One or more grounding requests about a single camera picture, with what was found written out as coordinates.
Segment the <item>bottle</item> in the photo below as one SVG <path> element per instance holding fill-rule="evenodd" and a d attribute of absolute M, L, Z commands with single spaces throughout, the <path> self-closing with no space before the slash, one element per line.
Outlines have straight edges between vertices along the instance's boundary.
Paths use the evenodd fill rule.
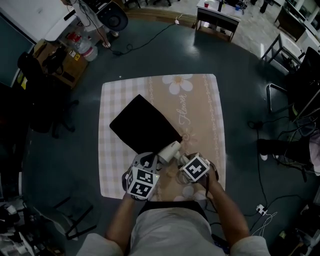
<path fill-rule="evenodd" d="M 98 48 L 92 45 L 87 38 L 73 32 L 69 34 L 68 39 L 72 41 L 76 51 L 88 62 L 92 62 L 98 56 Z"/>

